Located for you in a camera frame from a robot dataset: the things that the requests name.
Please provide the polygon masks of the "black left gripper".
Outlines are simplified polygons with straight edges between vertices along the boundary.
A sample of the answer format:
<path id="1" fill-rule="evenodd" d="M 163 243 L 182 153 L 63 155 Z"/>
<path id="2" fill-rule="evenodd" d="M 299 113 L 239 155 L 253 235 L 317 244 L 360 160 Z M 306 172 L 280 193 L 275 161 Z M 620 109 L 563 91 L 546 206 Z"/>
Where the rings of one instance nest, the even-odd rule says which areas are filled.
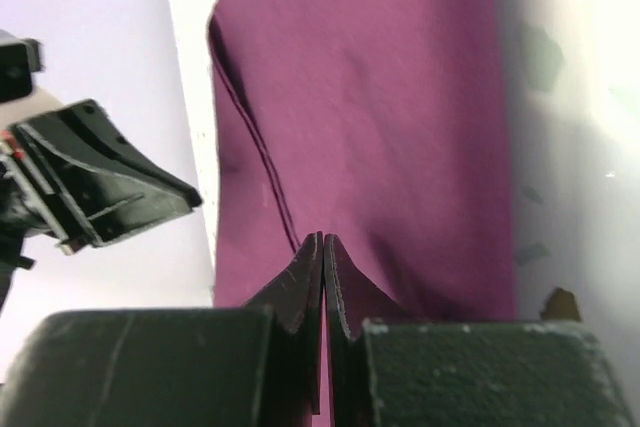
<path id="1" fill-rule="evenodd" d="M 196 188 L 145 157 L 88 99 L 68 107 L 38 87 L 41 42 L 1 32 L 1 301 L 34 261 L 24 241 L 46 235 L 67 255 L 106 247 L 199 207 Z"/>

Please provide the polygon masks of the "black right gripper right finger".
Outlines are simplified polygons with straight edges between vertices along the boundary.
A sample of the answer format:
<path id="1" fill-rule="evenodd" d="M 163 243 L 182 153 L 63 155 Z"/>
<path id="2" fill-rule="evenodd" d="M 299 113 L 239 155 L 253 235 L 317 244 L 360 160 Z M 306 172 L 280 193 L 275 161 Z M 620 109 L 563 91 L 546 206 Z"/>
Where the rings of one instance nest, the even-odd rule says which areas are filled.
<path id="1" fill-rule="evenodd" d="M 407 314 L 327 235 L 336 426 L 631 426 L 597 339 L 571 321 L 433 323 Z"/>

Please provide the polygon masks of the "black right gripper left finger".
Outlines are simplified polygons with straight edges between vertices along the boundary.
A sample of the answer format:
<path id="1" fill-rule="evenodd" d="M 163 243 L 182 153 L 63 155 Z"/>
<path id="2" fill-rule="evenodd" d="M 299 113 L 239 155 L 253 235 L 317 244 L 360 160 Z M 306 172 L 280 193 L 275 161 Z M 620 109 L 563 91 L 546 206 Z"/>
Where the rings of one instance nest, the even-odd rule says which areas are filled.
<path id="1" fill-rule="evenodd" d="M 63 312 L 1 390 L 4 427 L 307 426 L 319 411 L 323 237 L 237 308 Z"/>

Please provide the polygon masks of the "purple cloth mat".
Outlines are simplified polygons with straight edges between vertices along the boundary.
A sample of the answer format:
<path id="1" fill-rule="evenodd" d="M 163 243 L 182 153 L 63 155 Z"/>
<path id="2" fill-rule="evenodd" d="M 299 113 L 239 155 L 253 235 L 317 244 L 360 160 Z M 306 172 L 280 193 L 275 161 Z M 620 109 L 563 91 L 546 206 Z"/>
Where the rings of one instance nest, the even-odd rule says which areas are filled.
<path id="1" fill-rule="evenodd" d="M 494 0 L 218 0 L 215 302 L 312 232 L 433 320 L 515 312 Z"/>

